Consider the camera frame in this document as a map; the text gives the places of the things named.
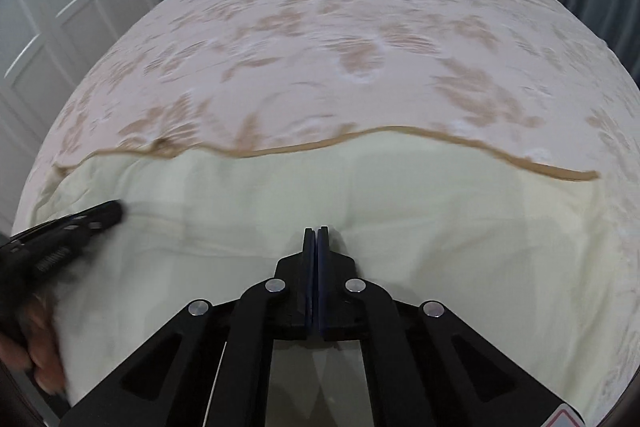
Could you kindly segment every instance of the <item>bed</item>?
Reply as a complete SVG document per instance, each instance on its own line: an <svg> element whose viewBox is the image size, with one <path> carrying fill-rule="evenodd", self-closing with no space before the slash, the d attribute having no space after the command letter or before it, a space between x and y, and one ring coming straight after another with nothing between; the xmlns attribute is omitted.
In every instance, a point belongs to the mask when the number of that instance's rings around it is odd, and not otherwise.
<svg viewBox="0 0 640 427"><path fill-rule="evenodd" d="M402 128L597 171L621 242L616 356L590 413L640 360L640 93L557 0L165 0L92 68L54 123L14 231L86 158L235 158Z"/></svg>

